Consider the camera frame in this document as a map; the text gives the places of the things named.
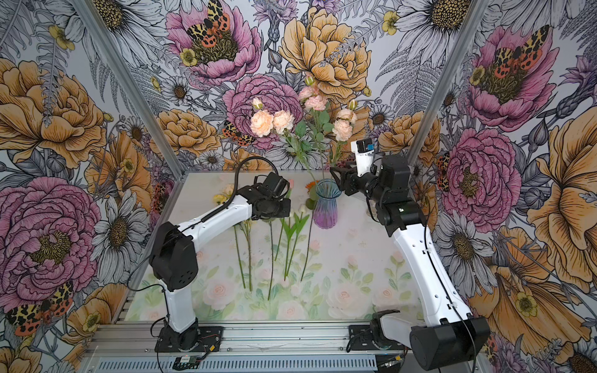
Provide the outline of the pink carnation flower stem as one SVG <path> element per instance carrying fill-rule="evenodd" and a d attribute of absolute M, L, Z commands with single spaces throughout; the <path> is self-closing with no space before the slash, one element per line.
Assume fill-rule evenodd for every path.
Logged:
<path fill-rule="evenodd" d="M 312 73 L 305 74 L 304 83 L 304 87 L 298 93 L 299 102 L 302 104 L 304 112 L 303 122 L 309 129 L 313 151 L 317 153 L 319 160 L 318 170 L 324 178 L 329 163 L 329 140 L 326 138 L 325 132 L 325 127 L 330 122 L 328 100 L 320 93 Z"/>

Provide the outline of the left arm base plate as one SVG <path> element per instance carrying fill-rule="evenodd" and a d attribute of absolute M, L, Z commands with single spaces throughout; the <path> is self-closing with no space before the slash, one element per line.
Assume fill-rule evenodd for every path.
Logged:
<path fill-rule="evenodd" d="M 184 332 L 176 332 L 169 325 L 163 327 L 154 351 L 158 353 L 212 353 L 220 350 L 224 328 L 193 325 Z"/>

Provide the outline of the pale pink flower stem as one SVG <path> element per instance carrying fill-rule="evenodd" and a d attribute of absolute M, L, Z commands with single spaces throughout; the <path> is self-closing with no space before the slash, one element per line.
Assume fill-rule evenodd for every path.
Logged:
<path fill-rule="evenodd" d="M 330 169 L 337 166 L 343 156 L 343 148 L 348 144 L 348 141 L 353 135 L 354 126 L 357 122 L 356 110 L 358 102 L 352 99 L 348 102 L 345 108 L 340 109 L 334 115 L 334 122 L 332 134 L 334 136 L 334 144 L 331 146 Z"/>

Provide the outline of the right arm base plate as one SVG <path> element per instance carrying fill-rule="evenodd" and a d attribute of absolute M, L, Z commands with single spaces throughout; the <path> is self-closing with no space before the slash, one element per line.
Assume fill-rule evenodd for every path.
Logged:
<path fill-rule="evenodd" d="M 352 351 L 407 351 L 402 343 L 390 340 L 370 325 L 353 324 L 348 327 L 348 343 L 345 350 Z"/>

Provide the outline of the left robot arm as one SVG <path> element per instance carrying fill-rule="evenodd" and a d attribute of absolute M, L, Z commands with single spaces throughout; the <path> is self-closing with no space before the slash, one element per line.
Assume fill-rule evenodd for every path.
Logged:
<path fill-rule="evenodd" d="M 238 186 L 217 208 L 187 222 L 165 222 L 156 234 L 149 265 L 166 300 L 166 325 L 160 331 L 158 352 L 196 351 L 202 342 L 195 315 L 191 285 L 198 275 L 197 253 L 215 237 L 246 220 L 287 218 L 291 200 L 286 197 L 290 183 L 277 172 L 251 185 Z"/>

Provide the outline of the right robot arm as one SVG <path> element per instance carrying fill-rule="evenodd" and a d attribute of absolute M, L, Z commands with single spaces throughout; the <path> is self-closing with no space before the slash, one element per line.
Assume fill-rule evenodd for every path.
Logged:
<path fill-rule="evenodd" d="M 376 205 L 377 221 L 396 245 L 417 282 L 425 325 L 416 326 L 391 309 L 370 323 L 379 344 L 395 341 L 414 354 L 425 371 L 471 363 L 491 334 L 488 321 L 475 316 L 447 275 L 435 250 L 428 220 L 409 195 L 410 168 L 404 157 L 382 157 L 379 169 L 369 155 L 358 154 L 348 168 L 332 167 L 332 177 L 347 196 L 362 194 Z"/>

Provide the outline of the peach rose flower stem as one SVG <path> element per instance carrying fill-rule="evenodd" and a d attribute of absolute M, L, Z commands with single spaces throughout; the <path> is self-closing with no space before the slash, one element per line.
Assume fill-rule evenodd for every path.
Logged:
<path fill-rule="evenodd" d="M 259 98 L 251 101 L 253 115 L 250 130 L 257 139 L 273 138 L 273 148 L 267 150 L 266 157 L 281 169 L 308 172 L 311 180 L 317 177 L 315 140 L 308 134 L 305 121 L 298 121 L 289 110 L 271 112 Z"/>

